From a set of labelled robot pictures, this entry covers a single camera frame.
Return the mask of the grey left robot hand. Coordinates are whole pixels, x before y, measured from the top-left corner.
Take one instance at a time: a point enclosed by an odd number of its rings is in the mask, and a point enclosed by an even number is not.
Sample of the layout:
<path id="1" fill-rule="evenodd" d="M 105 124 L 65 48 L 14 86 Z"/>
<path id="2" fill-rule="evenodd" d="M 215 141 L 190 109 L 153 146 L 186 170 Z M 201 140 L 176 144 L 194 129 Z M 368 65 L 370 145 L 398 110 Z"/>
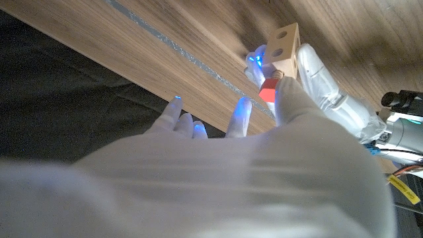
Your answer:
<path id="1" fill-rule="evenodd" d="M 386 124 L 369 104 L 340 89 L 312 46 L 302 44 L 296 56 L 300 79 L 280 79 L 276 100 L 268 103 L 276 119 L 272 132 L 342 145 L 382 135 Z"/>

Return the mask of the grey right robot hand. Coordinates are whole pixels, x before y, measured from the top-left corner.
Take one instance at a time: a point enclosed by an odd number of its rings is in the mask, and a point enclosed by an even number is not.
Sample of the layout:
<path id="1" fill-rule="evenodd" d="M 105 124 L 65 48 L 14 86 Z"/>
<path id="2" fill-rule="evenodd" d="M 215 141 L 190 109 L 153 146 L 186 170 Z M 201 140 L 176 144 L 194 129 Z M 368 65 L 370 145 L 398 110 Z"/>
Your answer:
<path id="1" fill-rule="evenodd" d="M 246 98 L 225 138 L 181 107 L 72 165 L 3 164 L 1 236 L 396 236 L 378 164 L 295 79 L 279 81 L 276 126 L 255 136 Z"/>

